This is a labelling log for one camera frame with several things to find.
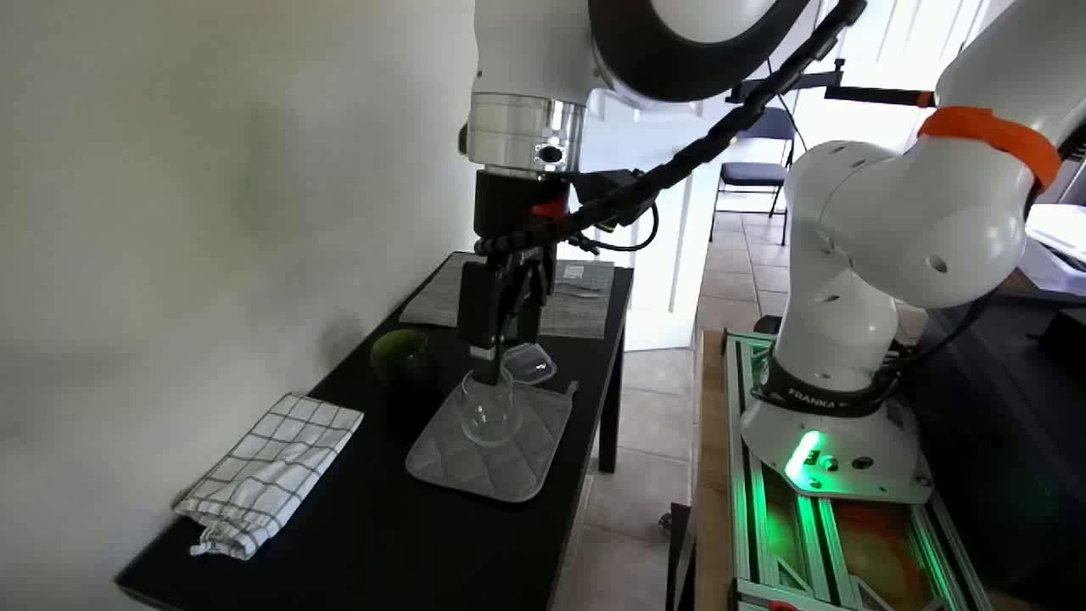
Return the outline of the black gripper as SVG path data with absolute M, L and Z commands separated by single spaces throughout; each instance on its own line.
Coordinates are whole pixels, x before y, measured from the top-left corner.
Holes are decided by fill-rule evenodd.
M 566 181 L 477 172 L 477 236 L 484 242 L 539 228 L 566 215 Z M 488 252 L 463 268 L 457 333 L 471 344 L 471 377 L 500 379 L 500 345 L 539 336 L 539 309 L 555 293 L 557 244 Z

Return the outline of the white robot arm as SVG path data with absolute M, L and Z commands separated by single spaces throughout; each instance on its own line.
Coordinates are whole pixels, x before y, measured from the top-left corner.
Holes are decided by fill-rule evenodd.
M 477 252 L 457 331 L 484 379 L 538 336 L 555 248 L 634 222 L 750 129 L 831 52 L 869 0 L 840 0 L 795 43 L 808 0 L 477 0 L 478 69 L 463 153 Z M 743 444 L 792 490 L 925 503 L 921 438 L 895 416 L 900 309 L 997 289 L 1027 252 L 1027 206 L 1086 118 L 1086 5 L 1013 0 L 921 100 L 908 149 L 823 143 L 789 172 L 792 301 Z M 743 96 L 661 166 L 588 172 L 583 101 L 611 86 L 649 101 Z

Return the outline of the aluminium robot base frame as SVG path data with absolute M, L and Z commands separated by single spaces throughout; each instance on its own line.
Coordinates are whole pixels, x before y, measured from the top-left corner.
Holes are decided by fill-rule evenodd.
M 767 371 L 763 333 L 724 341 L 735 611 L 995 611 L 946 511 L 795 491 L 740 442 Z

